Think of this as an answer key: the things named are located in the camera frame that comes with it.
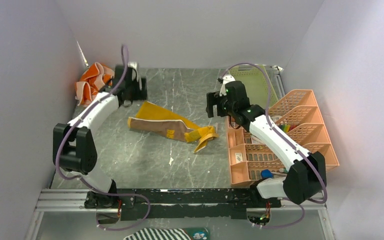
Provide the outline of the brown yellow bear towel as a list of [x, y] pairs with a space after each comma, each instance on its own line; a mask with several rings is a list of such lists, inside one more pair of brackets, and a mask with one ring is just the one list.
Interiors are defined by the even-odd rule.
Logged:
[[219, 137], [213, 125], [199, 126], [166, 108], [145, 101], [127, 125], [132, 130], [148, 131], [162, 137], [185, 143], [197, 142], [194, 153], [204, 149], [209, 141]]

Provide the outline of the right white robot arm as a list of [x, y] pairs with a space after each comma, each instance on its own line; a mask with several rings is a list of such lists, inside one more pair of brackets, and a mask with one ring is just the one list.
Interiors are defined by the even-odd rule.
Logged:
[[287, 170], [283, 178], [262, 179], [250, 193], [250, 202], [262, 207], [270, 198], [288, 199], [299, 205], [305, 201], [316, 203], [312, 197], [323, 193], [327, 201], [326, 162], [318, 151], [310, 152], [283, 132], [258, 104], [251, 104], [246, 87], [231, 75], [220, 77], [221, 88], [206, 95], [206, 112], [214, 117], [228, 116], [236, 125], [262, 141], [282, 162]]

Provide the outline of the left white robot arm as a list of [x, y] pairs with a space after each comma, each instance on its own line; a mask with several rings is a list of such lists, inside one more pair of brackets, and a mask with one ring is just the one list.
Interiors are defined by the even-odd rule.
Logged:
[[139, 64], [130, 61], [115, 67], [112, 86], [104, 84], [96, 99], [68, 123], [53, 128], [53, 163], [65, 180], [78, 179], [88, 188], [86, 209], [109, 209], [120, 205], [116, 182], [98, 164], [94, 135], [104, 121], [121, 106], [146, 100], [147, 79]]

